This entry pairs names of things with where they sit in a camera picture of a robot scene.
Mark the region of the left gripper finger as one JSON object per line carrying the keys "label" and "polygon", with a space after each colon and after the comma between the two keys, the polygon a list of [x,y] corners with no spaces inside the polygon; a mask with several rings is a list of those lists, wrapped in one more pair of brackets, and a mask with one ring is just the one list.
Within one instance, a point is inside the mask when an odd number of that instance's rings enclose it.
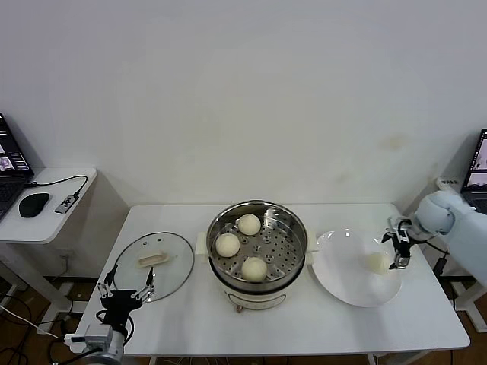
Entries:
{"label": "left gripper finger", "polygon": [[102,298],[108,297],[113,287],[116,266],[106,273],[103,281],[97,283],[97,289]]}
{"label": "left gripper finger", "polygon": [[150,300],[154,293],[154,268],[151,267],[145,282],[145,286],[132,295],[137,300]]}

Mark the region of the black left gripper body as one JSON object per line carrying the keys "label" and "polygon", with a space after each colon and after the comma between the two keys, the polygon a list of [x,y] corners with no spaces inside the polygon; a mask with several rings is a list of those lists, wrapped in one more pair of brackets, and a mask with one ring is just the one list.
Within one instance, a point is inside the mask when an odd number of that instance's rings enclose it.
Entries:
{"label": "black left gripper body", "polygon": [[131,311],[142,306],[142,299],[135,290],[113,290],[101,296],[102,307],[106,310],[102,323],[111,327],[125,327]]}

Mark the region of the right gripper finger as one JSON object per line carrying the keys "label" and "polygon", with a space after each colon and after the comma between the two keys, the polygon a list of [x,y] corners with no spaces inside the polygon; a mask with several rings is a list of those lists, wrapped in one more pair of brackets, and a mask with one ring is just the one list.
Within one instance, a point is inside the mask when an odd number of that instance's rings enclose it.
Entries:
{"label": "right gripper finger", "polygon": [[392,238],[394,238],[395,232],[396,232],[396,229],[394,227],[394,224],[396,222],[396,218],[395,217],[389,217],[387,222],[388,222],[388,225],[387,225],[387,227],[384,231],[384,234],[381,238],[382,243],[385,243],[388,240],[391,240]]}
{"label": "right gripper finger", "polygon": [[395,256],[393,262],[389,266],[390,270],[406,269],[411,258],[411,244],[400,243],[394,246]]}

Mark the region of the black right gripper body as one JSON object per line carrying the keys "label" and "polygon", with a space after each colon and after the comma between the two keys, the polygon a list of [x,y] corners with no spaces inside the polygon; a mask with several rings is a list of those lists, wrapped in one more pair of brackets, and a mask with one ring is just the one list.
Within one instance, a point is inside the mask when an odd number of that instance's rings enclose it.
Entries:
{"label": "black right gripper body", "polygon": [[412,227],[411,218],[392,216],[391,230],[393,243],[417,243],[417,240],[409,232],[409,229]]}

